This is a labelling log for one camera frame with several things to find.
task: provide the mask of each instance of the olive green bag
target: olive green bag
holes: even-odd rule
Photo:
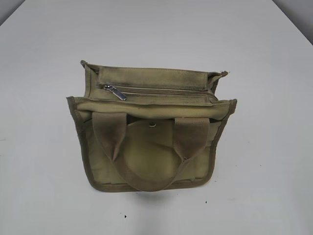
[[[227,72],[88,64],[84,97],[68,97],[90,184],[105,192],[206,183],[237,100],[218,100]]]

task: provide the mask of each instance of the white table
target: white table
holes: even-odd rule
[[[81,59],[231,71],[210,182],[94,190],[65,99],[83,95]],[[27,0],[0,27],[0,234],[313,234],[312,66],[270,0]]]

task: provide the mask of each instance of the fabric strap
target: fabric strap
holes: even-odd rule
[[[163,181],[151,181],[137,176],[126,164],[119,150],[127,130],[126,113],[92,113],[92,125],[95,136],[103,151],[112,161],[121,177],[132,187],[140,191],[158,191],[171,185],[180,172],[205,148],[209,118],[175,118],[173,131],[173,149],[180,157],[180,164],[173,177]]]

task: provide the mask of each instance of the handbag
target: handbag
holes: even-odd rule
[[[84,97],[68,97],[90,184],[105,192],[203,185],[237,100],[218,100],[228,72],[89,64]]]

